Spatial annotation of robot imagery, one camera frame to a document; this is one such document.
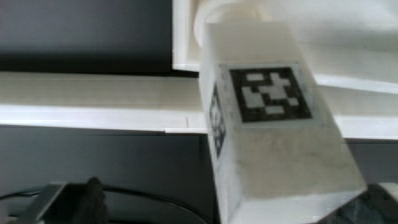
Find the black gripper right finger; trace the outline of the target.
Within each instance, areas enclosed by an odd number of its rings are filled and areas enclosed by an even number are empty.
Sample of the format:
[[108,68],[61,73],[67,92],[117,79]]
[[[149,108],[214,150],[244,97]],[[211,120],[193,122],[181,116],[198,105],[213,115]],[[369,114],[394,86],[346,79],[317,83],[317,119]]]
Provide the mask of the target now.
[[337,224],[398,224],[398,183],[367,186],[337,212]]

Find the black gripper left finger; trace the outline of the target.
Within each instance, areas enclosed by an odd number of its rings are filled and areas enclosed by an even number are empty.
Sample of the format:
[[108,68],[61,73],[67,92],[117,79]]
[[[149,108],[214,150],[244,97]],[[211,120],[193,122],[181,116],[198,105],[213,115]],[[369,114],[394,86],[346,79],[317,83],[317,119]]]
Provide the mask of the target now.
[[51,183],[19,216],[19,224],[108,224],[102,184]]

